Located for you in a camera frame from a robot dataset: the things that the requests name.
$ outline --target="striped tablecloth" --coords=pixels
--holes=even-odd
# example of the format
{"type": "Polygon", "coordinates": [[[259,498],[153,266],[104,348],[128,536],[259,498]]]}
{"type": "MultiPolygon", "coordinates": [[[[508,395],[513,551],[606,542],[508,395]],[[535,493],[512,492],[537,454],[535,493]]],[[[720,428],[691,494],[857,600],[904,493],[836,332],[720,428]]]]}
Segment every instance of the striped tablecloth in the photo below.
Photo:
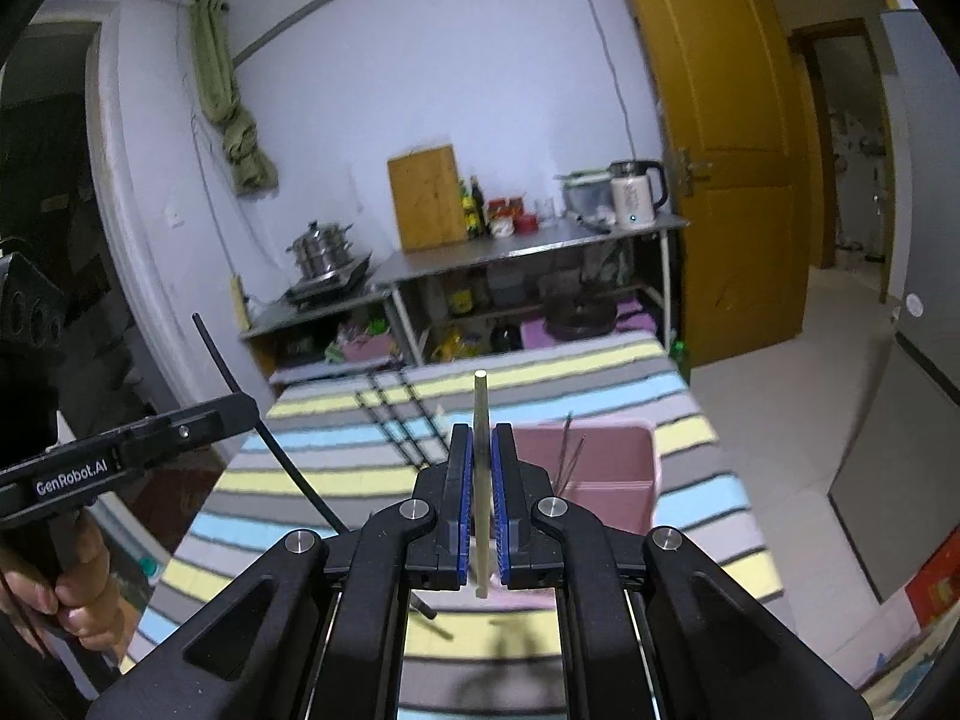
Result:
{"type": "MultiPolygon", "coordinates": [[[[481,361],[429,365],[409,374],[431,413],[470,421],[472,372],[488,370],[491,423],[562,421],[618,415],[656,425],[664,492],[656,524],[678,526],[736,581],[793,628],[784,589],[750,512],[741,481],[728,469],[707,418],[664,348],[649,334],[627,333],[481,361]]],[[[424,420],[390,374],[381,377],[411,432],[436,459],[424,420]]],[[[371,512],[409,497],[415,473],[357,408],[363,379],[287,389],[268,413],[277,440],[307,480],[352,528],[371,512]]],[[[285,533],[332,533],[286,477],[259,437],[229,464],[171,560],[131,642],[132,668],[178,624],[216,595],[285,533]]],[[[486,601],[471,586],[425,593],[433,622],[412,614],[400,712],[403,720],[451,720],[464,714],[563,716],[563,671],[552,597],[498,590],[486,601]]]]}

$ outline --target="cutting board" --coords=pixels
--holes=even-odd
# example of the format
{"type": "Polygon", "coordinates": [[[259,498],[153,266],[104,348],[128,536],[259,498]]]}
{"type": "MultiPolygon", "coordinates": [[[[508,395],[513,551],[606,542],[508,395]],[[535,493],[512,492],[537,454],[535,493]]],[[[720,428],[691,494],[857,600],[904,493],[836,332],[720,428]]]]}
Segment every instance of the cutting board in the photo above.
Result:
{"type": "Polygon", "coordinates": [[[395,157],[387,171],[404,251],[467,240],[453,146],[395,157]]]}

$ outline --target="gray refrigerator door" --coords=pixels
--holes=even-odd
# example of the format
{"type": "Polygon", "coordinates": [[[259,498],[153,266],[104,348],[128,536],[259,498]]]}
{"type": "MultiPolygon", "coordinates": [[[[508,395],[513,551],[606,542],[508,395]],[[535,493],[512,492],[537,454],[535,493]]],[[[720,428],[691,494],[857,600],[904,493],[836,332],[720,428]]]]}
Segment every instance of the gray refrigerator door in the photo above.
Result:
{"type": "Polygon", "coordinates": [[[897,343],[830,499],[882,601],[960,523],[960,407],[897,343]]]}
{"type": "Polygon", "coordinates": [[[913,163],[907,301],[897,329],[960,388],[960,76],[919,11],[880,18],[904,84],[913,163]]]}

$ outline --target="door handle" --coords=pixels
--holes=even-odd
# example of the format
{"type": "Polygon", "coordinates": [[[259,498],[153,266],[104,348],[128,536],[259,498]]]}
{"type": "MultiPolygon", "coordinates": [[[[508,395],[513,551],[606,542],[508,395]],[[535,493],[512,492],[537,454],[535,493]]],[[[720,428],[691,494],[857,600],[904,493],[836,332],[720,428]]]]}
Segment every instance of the door handle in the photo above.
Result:
{"type": "Polygon", "coordinates": [[[690,149],[684,146],[677,149],[677,179],[680,182],[680,193],[684,197],[693,197],[694,181],[709,181],[709,172],[713,162],[690,162],[690,149]]]}

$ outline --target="green curtain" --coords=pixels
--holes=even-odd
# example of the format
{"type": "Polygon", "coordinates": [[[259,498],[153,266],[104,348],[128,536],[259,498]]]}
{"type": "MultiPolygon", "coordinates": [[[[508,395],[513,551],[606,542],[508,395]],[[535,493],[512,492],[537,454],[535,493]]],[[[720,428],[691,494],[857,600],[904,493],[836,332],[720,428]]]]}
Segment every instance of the green curtain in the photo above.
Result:
{"type": "Polygon", "coordinates": [[[200,107],[224,134],[224,156],[237,194],[275,189],[277,168],[256,141],[256,122],[240,104],[240,89],[227,47],[221,0],[198,0],[190,7],[193,69],[200,107]]]}

